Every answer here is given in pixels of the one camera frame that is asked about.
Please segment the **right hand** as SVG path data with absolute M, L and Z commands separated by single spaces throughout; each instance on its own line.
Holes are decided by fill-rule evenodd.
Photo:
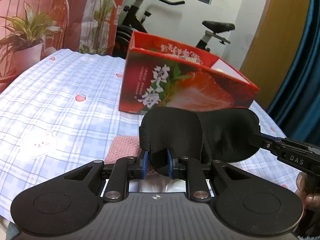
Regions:
M 304 208 L 317 208 L 319 209 L 320 205 L 320 195 L 319 193 L 307 193 L 307 179 L 306 174 L 303 172 L 299 172 L 296 178 L 296 195 L 300 198 L 303 203 Z

